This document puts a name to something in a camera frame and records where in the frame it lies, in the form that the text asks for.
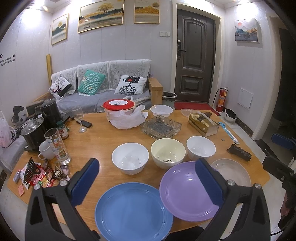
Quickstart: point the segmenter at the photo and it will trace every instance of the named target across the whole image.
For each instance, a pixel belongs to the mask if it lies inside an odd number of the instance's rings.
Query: tissue box
[[[216,134],[220,126],[213,120],[209,120],[209,118],[202,113],[191,113],[188,123],[197,129],[204,137]]]

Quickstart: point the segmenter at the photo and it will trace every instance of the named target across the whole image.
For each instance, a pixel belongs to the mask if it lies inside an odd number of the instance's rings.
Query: door
[[[287,29],[278,28],[281,40],[281,81],[272,116],[278,121],[296,121],[296,44]]]
[[[215,61],[215,21],[178,9],[177,100],[208,102]]]

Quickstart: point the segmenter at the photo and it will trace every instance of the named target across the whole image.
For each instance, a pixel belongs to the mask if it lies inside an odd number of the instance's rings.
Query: door lock
[[[177,60],[181,59],[181,52],[187,52],[186,50],[181,49],[181,41],[178,40],[178,47],[177,47]]]

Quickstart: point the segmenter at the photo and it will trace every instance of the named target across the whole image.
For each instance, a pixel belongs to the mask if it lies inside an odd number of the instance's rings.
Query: blue plate
[[[173,215],[163,206],[159,191],[143,183],[123,183],[101,196],[95,221],[108,241],[161,241]]]

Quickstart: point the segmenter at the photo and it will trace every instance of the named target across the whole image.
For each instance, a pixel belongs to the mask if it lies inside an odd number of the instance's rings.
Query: blue gripper pad
[[[91,159],[92,162],[89,167],[84,171],[81,178],[76,182],[71,192],[71,204],[73,207],[80,205],[83,202],[87,192],[89,191],[92,183],[96,179],[99,173],[99,161],[97,159]]]
[[[224,203],[222,189],[201,160],[197,160],[195,162],[195,172],[202,182],[202,185],[207,191],[213,204],[222,207]]]
[[[286,137],[279,135],[277,133],[274,133],[271,136],[271,141],[275,144],[278,144],[279,146],[282,146],[288,150],[292,150],[294,147],[294,144]]]

